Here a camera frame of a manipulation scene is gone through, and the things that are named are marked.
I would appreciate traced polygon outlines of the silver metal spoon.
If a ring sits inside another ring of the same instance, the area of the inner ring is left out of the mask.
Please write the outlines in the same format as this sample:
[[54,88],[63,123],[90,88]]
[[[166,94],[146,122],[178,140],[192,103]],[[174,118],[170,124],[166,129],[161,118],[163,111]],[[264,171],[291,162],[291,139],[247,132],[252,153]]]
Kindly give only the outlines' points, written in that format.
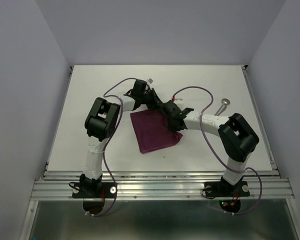
[[220,108],[216,111],[215,115],[216,116],[220,116],[226,109],[227,109],[227,106],[230,104],[230,100],[227,99],[227,98],[223,98],[221,100],[221,106]]

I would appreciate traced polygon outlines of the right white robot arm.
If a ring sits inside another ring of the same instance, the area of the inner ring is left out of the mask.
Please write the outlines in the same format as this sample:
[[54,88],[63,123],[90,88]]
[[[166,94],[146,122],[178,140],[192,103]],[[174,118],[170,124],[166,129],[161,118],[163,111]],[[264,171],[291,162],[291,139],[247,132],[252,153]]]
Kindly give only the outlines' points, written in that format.
[[[239,113],[217,116],[197,112],[193,108],[180,109],[173,101],[164,103],[160,110],[167,117],[168,129],[201,131],[207,145],[218,161],[225,167],[220,182],[221,192],[232,195],[238,190],[238,182],[246,170],[247,161],[260,139],[246,119]],[[219,137],[228,156],[224,163],[210,144],[207,134]]]

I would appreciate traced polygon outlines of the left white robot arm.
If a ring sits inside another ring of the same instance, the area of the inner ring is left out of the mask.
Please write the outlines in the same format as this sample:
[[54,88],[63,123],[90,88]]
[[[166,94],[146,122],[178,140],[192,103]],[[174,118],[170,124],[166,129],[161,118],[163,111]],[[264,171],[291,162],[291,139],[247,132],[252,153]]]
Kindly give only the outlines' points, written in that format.
[[117,96],[106,91],[103,97],[96,98],[84,122],[88,136],[87,158],[79,186],[75,189],[90,197],[101,193],[106,145],[116,132],[123,113],[135,111],[142,105],[155,108],[162,103],[151,88],[151,78],[141,80],[131,77],[129,80],[134,80],[134,85],[124,95]]

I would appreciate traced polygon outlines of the purple cloth napkin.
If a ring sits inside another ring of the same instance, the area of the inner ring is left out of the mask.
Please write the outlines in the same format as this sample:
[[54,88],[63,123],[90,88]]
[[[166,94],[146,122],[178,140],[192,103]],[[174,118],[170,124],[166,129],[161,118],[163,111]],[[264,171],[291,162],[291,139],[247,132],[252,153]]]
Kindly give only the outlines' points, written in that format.
[[142,154],[173,147],[183,137],[168,129],[168,118],[158,109],[133,112],[130,119]]

